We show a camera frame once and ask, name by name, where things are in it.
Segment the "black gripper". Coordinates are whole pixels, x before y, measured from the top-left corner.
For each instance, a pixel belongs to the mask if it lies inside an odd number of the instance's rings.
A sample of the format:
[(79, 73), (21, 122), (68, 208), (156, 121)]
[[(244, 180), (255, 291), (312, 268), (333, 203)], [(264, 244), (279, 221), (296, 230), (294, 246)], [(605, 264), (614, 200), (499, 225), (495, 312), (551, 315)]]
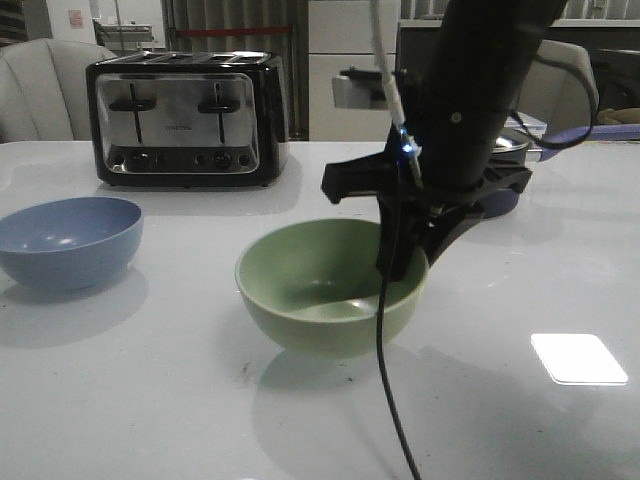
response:
[[(419, 253), (430, 267), (451, 244), (485, 216), (478, 201), (502, 187), (519, 194), (532, 172), (515, 167), (499, 173), (486, 165), (479, 183), (469, 191), (425, 185), (417, 187), (391, 155), (379, 152), (325, 166), (321, 190), (333, 204), (348, 197), (378, 196), (380, 236), (376, 267), (390, 281), (402, 280)], [(391, 196), (399, 192), (402, 198)], [(428, 224), (426, 211), (440, 207), (442, 215)]]

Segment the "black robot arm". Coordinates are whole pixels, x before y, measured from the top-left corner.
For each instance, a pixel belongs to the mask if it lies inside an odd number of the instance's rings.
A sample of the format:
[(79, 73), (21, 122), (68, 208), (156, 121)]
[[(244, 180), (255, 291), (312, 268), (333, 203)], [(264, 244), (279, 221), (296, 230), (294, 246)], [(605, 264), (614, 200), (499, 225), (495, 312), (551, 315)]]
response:
[(451, 1), (423, 75), (402, 87), (407, 130), (421, 148), (414, 178), (400, 134), (383, 151), (330, 163), (321, 184), (339, 203), (376, 197), (380, 237), (376, 266), (390, 281), (404, 277), (416, 249), (434, 262), (484, 216), (481, 199), (522, 192), (524, 167), (493, 168), (495, 140), (562, 1)]

